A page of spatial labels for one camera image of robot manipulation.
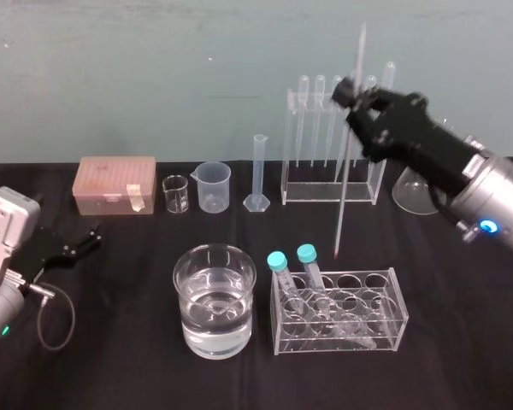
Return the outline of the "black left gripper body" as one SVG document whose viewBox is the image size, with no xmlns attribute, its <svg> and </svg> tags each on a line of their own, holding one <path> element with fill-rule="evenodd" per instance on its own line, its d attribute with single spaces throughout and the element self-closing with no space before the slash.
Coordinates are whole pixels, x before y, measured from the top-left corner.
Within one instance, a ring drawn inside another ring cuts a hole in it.
<svg viewBox="0 0 513 410">
<path fill-rule="evenodd" d="M 50 228 L 40 226 L 13 254 L 11 271 L 34 283 L 49 264 L 71 261 L 72 251 L 76 251 L 73 239 L 67 240 Z"/>
</svg>

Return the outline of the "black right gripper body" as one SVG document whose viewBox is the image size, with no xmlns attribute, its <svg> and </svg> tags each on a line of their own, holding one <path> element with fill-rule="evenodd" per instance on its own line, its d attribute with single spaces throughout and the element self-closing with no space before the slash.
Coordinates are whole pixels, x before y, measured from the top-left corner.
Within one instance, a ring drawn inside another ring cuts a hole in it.
<svg viewBox="0 0 513 410">
<path fill-rule="evenodd" d="M 463 170 L 477 150 L 429 116 L 426 97 L 413 92 L 378 113 L 371 160 L 400 161 L 449 196 L 469 184 Z"/>
</svg>

